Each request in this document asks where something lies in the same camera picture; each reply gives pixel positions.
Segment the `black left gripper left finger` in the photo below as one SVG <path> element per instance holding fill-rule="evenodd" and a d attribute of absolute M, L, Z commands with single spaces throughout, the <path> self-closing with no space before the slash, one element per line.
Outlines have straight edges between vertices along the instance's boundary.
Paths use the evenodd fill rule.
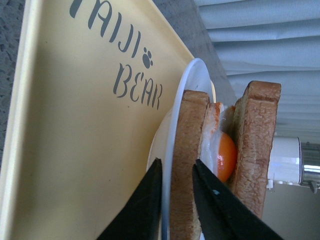
<path fill-rule="evenodd" d="M 156 240 L 162 204 L 162 162 L 156 158 L 98 240 Z"/>

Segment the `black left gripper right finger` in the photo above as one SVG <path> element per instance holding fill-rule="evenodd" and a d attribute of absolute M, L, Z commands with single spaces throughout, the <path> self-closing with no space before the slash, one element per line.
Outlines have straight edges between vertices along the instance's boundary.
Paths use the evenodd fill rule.
<path fill-rule="evenodd" d="M 200 160 L 192 167 L 194 201 L 206 240 L 281 240 Z"/>

